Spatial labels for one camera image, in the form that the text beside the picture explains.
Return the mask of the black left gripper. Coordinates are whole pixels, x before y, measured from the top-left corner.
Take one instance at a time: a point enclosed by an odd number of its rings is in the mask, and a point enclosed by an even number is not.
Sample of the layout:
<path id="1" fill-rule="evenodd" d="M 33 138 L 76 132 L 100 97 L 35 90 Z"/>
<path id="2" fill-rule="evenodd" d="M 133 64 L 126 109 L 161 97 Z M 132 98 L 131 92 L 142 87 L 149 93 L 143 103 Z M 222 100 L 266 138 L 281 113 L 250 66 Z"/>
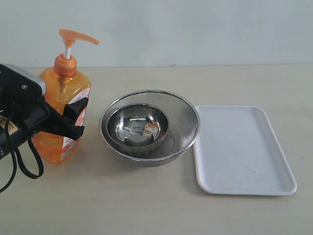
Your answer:
<path id="1" fill-rule="evenodd" d="M 84 126 L 76 125 L 80 114 L 88 105 L 84 97 L 64 107 L 63 114 L 58 113 L 43 97 L 29 104 L 26 110 L 16 104 L 13 117 L 8 125 L 11 145 L 19 147 L 31 136 L 40 131 L 78 140 L 84 132 Z M 5 122 L 12 111 L 12 104 L 0 103 L 0 158 L 10 153 L 5 134 Z"/>

